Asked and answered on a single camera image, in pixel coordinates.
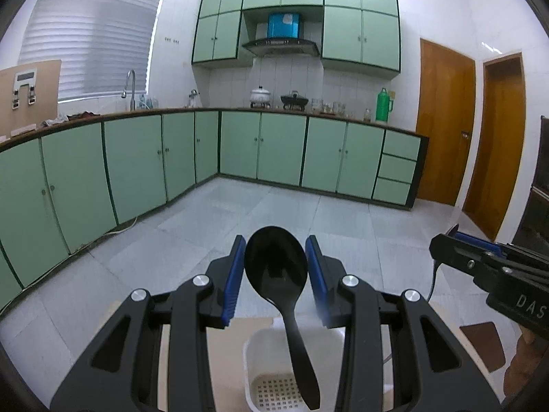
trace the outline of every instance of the spoon handle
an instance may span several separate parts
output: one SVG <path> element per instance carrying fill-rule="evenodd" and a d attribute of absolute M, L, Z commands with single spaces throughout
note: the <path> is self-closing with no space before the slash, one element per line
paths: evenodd
<path fill-rule="evenodd" d="M 286 328 L 286 338 L 292 359 L 295 382 L 299 393 L 307 407 L 311 410 L 320 408 L 320 390 L 316 379 L 315 370 L 312 368 L 311 360 L 308 357 L 307 349 L 297 327 L 293 312 L 283 315 Z"/>

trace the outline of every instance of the spoon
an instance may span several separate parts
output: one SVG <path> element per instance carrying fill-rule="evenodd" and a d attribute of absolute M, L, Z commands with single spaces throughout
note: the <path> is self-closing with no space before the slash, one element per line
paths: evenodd
<path fill-rule="evenodd" d="M 286 229 L 267 226 L 250 238 L 244 268 L 254 290 L 282 315 L 297 388 L 307 407 L 320 408 L 320 390 L 295 321 L 295 304 L 307 281 L 303 248 Z"/>

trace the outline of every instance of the white plastic basket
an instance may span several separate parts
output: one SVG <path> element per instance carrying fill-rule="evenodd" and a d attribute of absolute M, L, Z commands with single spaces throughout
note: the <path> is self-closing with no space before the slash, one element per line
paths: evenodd
<path fill-rule="evenodd" d="M 320 412 L 333 412 L 341 372 L 344 329 L 328 330 L 297 318 L 320 388 Z M 306 412 L 295 384 L 282 318 L 255 332 L 244 345 L 246 401 L 253 412 Z"/>

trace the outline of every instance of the white roller shade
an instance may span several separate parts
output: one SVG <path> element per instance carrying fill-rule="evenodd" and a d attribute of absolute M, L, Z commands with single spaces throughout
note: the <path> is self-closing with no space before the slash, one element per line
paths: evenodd
<path fill-rule="evenodd" d="M 159 0 L 38 0 L 19 63 L 61 59 L 59 99 L 120 93 L 128 70 L 145 91 Z"/>

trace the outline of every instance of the wall faucet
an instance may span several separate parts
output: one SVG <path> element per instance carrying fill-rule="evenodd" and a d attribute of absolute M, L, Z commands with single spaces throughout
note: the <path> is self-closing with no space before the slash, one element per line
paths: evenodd
<path fill-rule="evenodd" d="M 124 86 L 124 91 L 122 92 L 122 98 L 126 98 L 126 90 L 128 89 L 128 83 L 130 82 L 130 75 L 133 77 L 132 81 L 132 99 L 130 101 L 130 111 L 135 111 L 136 109 L 136 72 L 134 70 L 128 71 L 126 76 L 126 85 Z"/>

